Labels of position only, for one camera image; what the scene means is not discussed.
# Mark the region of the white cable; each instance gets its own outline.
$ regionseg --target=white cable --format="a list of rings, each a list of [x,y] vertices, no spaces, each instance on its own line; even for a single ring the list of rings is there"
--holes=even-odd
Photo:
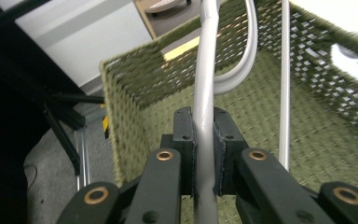
[[[279,161],[289,171],[290,154],[290,5],[282,0],[282,83]]]
[[[257,21],[253,0],[245,0],[249,34],[245,52],[231,71],[214,77],[216,35],[219,22],[219,0],[201,0],[201,35],[197,56],[193,120],[198,140],[196,223],[218,223],[217,203],[213,194],[215,182],[213,154],[213,85],[215,94],[231,91],[246,78],[255,61]]]
[[[214,78],[214,94],[223,94],[240,85],[248,76],[257,51],[257,18],[253,0],[245,0],[248,18],[248,39],[240,62],[229,72]]]
[[[198,142],[195,222],[217,224],[217,203],[213,193],[213,76],[219,0],[201,0],[201,35],[197,55],[193,120]]]

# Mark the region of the woven basket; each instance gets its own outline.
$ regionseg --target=woven basket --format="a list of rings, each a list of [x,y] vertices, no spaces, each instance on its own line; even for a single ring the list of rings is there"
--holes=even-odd
[[[281,2],[257,1],[259,48],[251,74],[234,91],[217,96],[251,147],[275,155],[279,143],[281,82]],[[358,187],[358,81],[332,64],[335,43],[358,54],[358,37],[306,10],[291,9],[291,174],[319,190],[343,181]],[[160,137],[172,133],[173,112],[193,104],[197,48],[165,61],[161,50],[200,28],[200,18],[100,66],[115,180],[120,186],[140,175]],[[247,38],[243,0],[220,7],[216,74],[241,58]],[[220,223],[241,223],[233,196],[218,199]],[[184,198],[182,222],[193,222]]]

